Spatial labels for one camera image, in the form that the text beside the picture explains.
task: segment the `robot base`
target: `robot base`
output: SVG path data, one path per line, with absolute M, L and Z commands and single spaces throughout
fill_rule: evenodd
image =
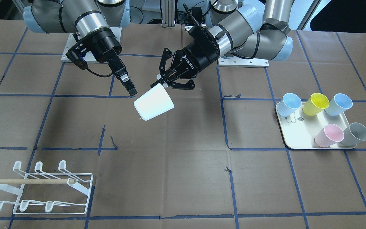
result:
M 117 40 L 120 41 L 122 28 L 111 27 L 111 30 L 114 33 Z M 69 34 L 69 37 L 67 38 L 66 46 L 64 47 L 64 50 L 63 50 L 63 55 L 61 56 L 62 62 L 71 63 L 71 61 L 67 58 L 66 53 L 67 53 L 67 50 L 69 48 L 71 48 L 75 43 L 76 43 L 76 41 L 74 40 L 73 35 Z M 87 55 L 84 57 L 84 59 L 86 60 L 87 63 L 99 63 L 96 61 L 96 58 L 94 58 L 94 56 L 93 56 L 93 54 L 91 54 L 91 52 L 88 52 Z
M 221 67 L 245 67 L 245 68 L 265 68 L 269 67 L 269 62 L 266 59 L 243 59 L 232 57 L 229 59 L 218 58 L 218 66 Z

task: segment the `white tray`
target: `white tray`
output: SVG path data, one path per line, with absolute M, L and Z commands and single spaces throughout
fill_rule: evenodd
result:
M 279 103 L 276 104 L 276 115 L 278 116 L 279 125 L 282 131 L 285 144 L 291 149 L 353 149 L 357 145 L 344 146 L 341 143 L 330 145 L 330 147 L 322 148 L 314 142 L 314 137 L 329 123 L 338 125 L 341 129 L 346 129 L 350 124 L 344 113 L 338 116 L 329 116 L 325 111 L 318 113 L 316 116 L 307 116 L 303 112 L 302 106 L 288 117 L 278 114 Z

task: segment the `plastic cup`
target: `plastic cup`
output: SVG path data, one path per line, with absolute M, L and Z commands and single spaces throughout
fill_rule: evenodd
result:
M 289 116 L 302 105 L 302 100 L 293 93 L 283 95 L 281 102 L 278 104 L 277 110 L 279 115 L 283 117 Z
M 340 143 L 346 146 L 352 146 L 363 141 L 366 141 L 366 127 L 361 123 L 351 123 L 344 130 L 344 140 Z
M 133 103 L 145 121 L 174 108 L 174 104 L 161 84 L 151 88 Z
M 337 116 L 353 107 L 353 101 L 345 94 L 338 93 L 330 101 L 329 107 L 325 109 L 329 116 Z
M 329 107 L 329 99 L 321 93 L 313 93 L 303 107 L 303 112 L 308 116 L 315 116 L 317 113 Z
M 314 138 L 315 143 L 320 147 L 329 147 L 344 139 L 343 130 L 335 124 L 327 124 Z

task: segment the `wooden rod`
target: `wooden rod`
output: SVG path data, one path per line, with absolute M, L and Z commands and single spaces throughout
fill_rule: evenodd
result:
M 69 184 L 75 183 L 69 178 Z M 0 179 L 0 184 L 67 184 L 67 179 Z

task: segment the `light blue cup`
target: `light blue cup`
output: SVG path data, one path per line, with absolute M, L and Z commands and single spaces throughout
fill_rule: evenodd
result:
M 293 93 L 286 93 L 277 106 L 280 116 L 287 117 L 302 105 L 302 100 Z
M 330 101 L 330 105 L 325 109 L 329 116 L 337 116 L 353 107 L 353 101 L 345 94 L 338 93 Z

